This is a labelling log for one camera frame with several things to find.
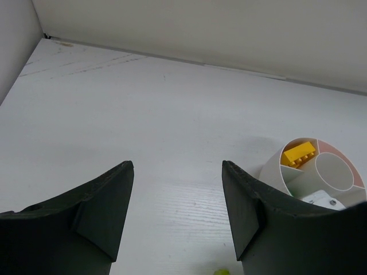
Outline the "yellow sloped lego brick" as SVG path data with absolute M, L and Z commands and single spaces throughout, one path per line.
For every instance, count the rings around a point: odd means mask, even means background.
M 298 168 L 315 156 L 316 149 L 311 142 L 304 142 L 282 152 L 280 164 Z

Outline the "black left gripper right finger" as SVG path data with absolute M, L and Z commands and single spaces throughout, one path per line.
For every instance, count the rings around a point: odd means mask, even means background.
M 231 161 L 222 185 L 245 274 L 365 274 L 366 203 L 341 211 L 293 198 Z

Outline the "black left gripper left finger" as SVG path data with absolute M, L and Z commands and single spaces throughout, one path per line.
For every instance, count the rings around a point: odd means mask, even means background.
M 108 274 L 134 182 L 124 161 L 61 195 L 1 214 L 2 274 Z

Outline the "multicolour lego assembly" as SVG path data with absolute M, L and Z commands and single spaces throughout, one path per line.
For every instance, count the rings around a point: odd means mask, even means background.
M 228 269 L 217 269 L 213 275 L 230 275 L 230 271 Z

